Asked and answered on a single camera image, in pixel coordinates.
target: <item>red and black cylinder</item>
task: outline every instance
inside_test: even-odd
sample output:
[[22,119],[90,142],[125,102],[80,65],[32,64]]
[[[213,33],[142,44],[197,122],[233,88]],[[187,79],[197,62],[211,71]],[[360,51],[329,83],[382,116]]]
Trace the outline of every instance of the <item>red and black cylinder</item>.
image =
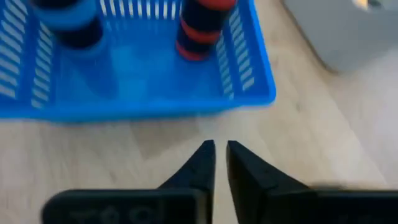
[[220,37],[236,0],[186,0],[177,34],[177,50],[188,60],[205,59]]

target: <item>gray object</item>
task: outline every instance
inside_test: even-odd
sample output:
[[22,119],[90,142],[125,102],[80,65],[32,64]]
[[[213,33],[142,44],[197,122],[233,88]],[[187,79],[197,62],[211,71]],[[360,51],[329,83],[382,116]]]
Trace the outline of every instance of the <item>gray object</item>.
[[398,43],[398,12],[358,8],[352,0],[284,0],[303,34],[331,70],[348,72]]

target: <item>black stripe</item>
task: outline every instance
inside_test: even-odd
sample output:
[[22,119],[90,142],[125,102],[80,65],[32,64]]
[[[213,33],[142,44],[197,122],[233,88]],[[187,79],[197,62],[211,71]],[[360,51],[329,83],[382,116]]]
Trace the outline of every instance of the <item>black stripe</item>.
[[101,21],[95,17],[87,26],[79,30],[51,30],[58,40],[66,47],[84,49],[99,42],[103,36]]
[[63,9],[82,0],[30,0],[33,5],[41,9]]
[[202,44],[195,42],[186,35],[181,25],[180,29],[178,30],[177,42],[187,52],[196,53],[196,54],[208,54],[209,51],[211,50],[211,47],[213,46],[213,44]]
[[182,11],[182,18],[188,26],[204,32],[220,31],[223,28],[228,11],[216,11],[202,6],[196,0],[186,0]]

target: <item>blue and black cylinder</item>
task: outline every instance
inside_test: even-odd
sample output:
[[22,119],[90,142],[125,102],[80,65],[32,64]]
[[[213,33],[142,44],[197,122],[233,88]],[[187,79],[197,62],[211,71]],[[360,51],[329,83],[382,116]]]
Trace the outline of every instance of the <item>blue and black cylinder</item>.
[[94,0],[31,0],[37,17],[70,49],[93,47],[104,36]]

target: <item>blue plastic basket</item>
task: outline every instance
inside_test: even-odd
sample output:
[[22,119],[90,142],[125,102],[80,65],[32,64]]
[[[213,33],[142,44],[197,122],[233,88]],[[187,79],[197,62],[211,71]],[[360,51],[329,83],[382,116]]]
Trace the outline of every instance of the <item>blue plastic basket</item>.
[[0,118],[155,118],[268,105],[275,84],[253,0],[239,0],[208,60],[175,50],[181,0],[100,0],[106,50],[71,57],[21,0],[0,0]]

